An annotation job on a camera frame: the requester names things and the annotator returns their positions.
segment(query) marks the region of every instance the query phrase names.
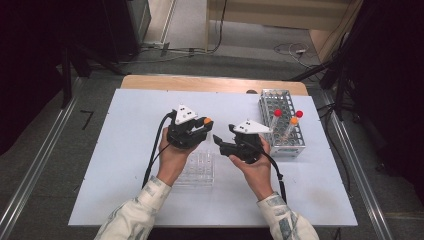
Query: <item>aluminum rail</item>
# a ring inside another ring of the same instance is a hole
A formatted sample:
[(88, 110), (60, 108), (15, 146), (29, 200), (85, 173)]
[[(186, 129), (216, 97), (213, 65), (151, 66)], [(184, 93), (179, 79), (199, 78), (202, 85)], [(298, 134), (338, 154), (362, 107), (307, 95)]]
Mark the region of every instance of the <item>aluminum rail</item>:
[(6, 211), (4, 212), (0, 221), (0, 240), (6, 240), (9, 238), (9, 235), (11, 234), (19, 215), (24, 209), (25, 204), (28, 201), (32, 190), (34, 189), (38, 178), (43, 172), (44, 166), (50, 157), (50, 153), (56, 145), (56, 142), (59, 139), (60, 134), (62, 133), (62, 130), (69, 119), (69, 116), (72, 113), (84, 83), (85, 81), (82, 78), (77, 78), (75, 80), (73, 85), (74, 96), (69, 101), (67, 107), (60, 110), (52, 128), (50, 129), (46, 139), (43, 142), (43, 145), (41, 146), (36, 157), (34, 158), (34, 161), (25, 174), (25, 177), (23, 178), (18, 189), (15, 191), (14, 195), (9, 200)]
[[(333, 103), (331, 94), (326, 91), (323, 91), (323, 97), (325, 104)], [(331, 114), (331, 119), (336, 129), (337, 135), (342, 143), (343, 150), (346, 154), (347, 162), (349, 163), (352, 175), (354, 176), (359, 192), (364, 201), (365, 207), (367, 208), (368, 215), (371, 219), (372, 224), (374, 225), (374, 230), (378, 236), (378, 239), (381, 240), (391, 240), (394, 239), (393, 235), (387, 225), (387, 222), (384, 218), (384, 214), (380, 209), (380, 205), (377, 201), (377, 198), (372, 190), (372, 187), (368, 181), (367, 176), (365, 175), (364, 170), (362, 169), (361, 163), (356, 155), (355, 149), (350, 141), (349, 135), (347, 134), (345, 125), (343, 122), (340, 122), (336, 114)]]

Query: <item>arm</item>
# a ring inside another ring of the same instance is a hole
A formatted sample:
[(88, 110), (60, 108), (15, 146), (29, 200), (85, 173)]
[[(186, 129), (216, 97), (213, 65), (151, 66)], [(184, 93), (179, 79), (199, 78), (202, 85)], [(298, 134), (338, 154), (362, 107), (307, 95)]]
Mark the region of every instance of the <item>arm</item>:
[(159, 150), (159, 171), (152, 176), (137, 198), (127, 201), (109, 216), (100, 227), (98, 239), (147, 239), (153, 228), (157, 212), (171, 191), (171, 187), (184, 169), (188, 155), (196, 148), (178, 149), (166, 140), (168, 128), (162, 132)]
[[(269, 144), (261, 137), (266, 153)], [(244, 174), (249, 187), (258, 199), (258, 206), (270, 226), (274, 239), (318, 239), (315, 229), (300, 214), (290, 210), (283, 198), (271, 187), (271, 163), (261, 156), (253, 164), (246, 164), (238, 157), (230, 155), (230, 160)]]

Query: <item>human hand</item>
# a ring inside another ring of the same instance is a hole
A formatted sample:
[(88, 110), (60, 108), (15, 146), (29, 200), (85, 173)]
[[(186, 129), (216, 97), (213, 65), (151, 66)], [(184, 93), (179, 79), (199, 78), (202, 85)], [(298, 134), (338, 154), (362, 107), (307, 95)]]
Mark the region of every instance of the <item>human hand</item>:
[[(262, 136), (260, 138), (265, 152), (269, 154), (269, 144)], [(259, 201), (267, 198), (274, 192), (271, 187), (271, 163), (266, 156), (262, 154), (259, 160), (252, 164), (247, 164), (234, 155), (230, 155), (229, 158), (243, 172), (249, 187)]]
[(169, 144), (166, 139), (166, 135), (168, 133), (168, 128), (164, 128), (162, 130), (162, 139), (159, 144), (159, 151), (163, 152), (160, 154), (159, 159), (159, 171), (156, 175), (162, 182), (166, 183), (168, 186), (174, 184), (175, 180), (177, 180), (178, 176), (180, 176), (181, 172), (184, 169), (184, 166), (187, 162), (188, 155), (197, 148), (194, 146), (190, 149), (179, 149)]

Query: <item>clear plastic container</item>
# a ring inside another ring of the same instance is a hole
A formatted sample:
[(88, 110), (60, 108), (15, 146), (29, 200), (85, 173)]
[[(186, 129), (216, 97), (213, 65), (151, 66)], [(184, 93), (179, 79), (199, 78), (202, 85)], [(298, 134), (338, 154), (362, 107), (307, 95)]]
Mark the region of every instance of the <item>clear plastic container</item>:
[(213, 186), (215, 176), (215, 154), (210, 151), (192, 152), (187, 159), (183, 172), (174, 183), (174, 187)]

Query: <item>white sleeve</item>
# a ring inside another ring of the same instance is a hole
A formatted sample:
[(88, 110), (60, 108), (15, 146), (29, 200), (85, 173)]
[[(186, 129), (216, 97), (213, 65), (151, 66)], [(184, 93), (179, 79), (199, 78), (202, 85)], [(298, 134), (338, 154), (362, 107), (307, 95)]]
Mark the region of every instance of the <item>white sleeve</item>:
[(147, 239), (171, 187), (151, 176), (137, 198), (127, 201), (100, 227), (99, 239)]
[(319, 239), (309, 221), (296, 212), (292, 212), (278, 193), (257, 203), (271, 235), (277, 239)]

